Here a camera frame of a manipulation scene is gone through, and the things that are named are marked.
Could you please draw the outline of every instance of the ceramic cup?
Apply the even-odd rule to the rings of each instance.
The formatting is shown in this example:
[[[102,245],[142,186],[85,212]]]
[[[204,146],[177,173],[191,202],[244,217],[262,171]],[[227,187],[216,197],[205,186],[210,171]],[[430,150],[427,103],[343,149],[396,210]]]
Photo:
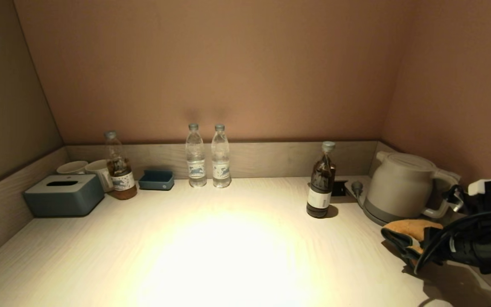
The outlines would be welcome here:
[[[107,161],[105,160],[97,160],[89,165],[86,165],[84,168],[86,173],[95,174],[98,176],[98,179],[101,182],[101,186],[104,188],[104,192],[113,191],[113,182],[111,181],[111,177],[109,176],[109,169],[107,169]]]
[[[84,175],[86,174],[84,167],[87,164],[86,161],[73,161],[58,167],[56,172],[61,175]]]

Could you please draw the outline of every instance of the clear water bottle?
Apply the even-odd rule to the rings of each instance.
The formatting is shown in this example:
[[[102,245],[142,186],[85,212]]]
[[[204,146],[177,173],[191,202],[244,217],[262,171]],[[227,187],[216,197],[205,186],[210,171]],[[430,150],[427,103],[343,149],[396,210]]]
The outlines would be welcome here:
[[[134,174],[130,167],[130,161],[122,148],[122,143],[117,139],[114,130],[105,132],[105,153],[107,155],[107,169],[111,175],[111,181],[115,190],[110,193],[118,200],[128,200],[138,194],[138,188],[134,181]]]
[[[185,152],[189,166],[189,184],[191,187],[205,186],[207,182],[206,154],[202,136],[198,131],[198,124],[189,124],[189,136],[185,142]]]
[[[215,125],[212,140],[213,185],[228,187],[230,185],[230,149],[225,135],[225,125]]]
[[[323,155],[312,170],[306,212],[313,217],[324,217],[329,211],[331,193],[335,183],[335,164],[329,158],[329,153],[333,149],[335,149],[334,142],[323,142],[321,146]]]

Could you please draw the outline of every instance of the tissue box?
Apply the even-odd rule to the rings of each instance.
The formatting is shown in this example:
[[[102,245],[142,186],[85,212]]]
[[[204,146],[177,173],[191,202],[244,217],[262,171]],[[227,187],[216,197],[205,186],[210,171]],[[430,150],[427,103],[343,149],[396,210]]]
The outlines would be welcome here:
[[[105,196],[96,175],[51,175],[23,195],[35,217],[85,216]]]

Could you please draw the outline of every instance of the black cable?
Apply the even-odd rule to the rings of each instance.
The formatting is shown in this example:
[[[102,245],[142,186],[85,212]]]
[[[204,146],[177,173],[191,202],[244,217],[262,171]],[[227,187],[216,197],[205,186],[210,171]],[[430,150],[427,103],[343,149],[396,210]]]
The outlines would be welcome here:
[[[458,226],[461,224],[464,224],[465,222],[473,222],[476,223],[481,220],[486,220],[488,218],[491,218],[491,211],[489,212],[481,212],[478,214],[462,217],[459,220],[456,220],[452,223],[450,223],[448,226],[444,227],[440,232],[438,232],[435,237],[433,237],[433,240],[431,244],[429,244],[421,254],[421,256],[418,259],[418,262],[416,263],[416,267],[414,268],[414,274],[418,274],[418,271],[424,266],[425,262],[429,260],[433,252],[437,250],[437,248],[444,242],[445,237],[448,235],[452,235],[450,231],[453,229],[456,229]]]

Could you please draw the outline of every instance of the beige wall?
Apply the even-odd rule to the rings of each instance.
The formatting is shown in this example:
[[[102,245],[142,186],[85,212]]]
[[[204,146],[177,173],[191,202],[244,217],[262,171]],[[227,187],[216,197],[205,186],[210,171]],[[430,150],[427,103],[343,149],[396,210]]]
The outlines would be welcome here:
[[[401,64],[384,141],[491,178],[491,1],[423,1]]]
[[[12,0],[0,0],[0,177],[61,145]]]
[[[415,0],[15,0],[67,144],[380,137]]]

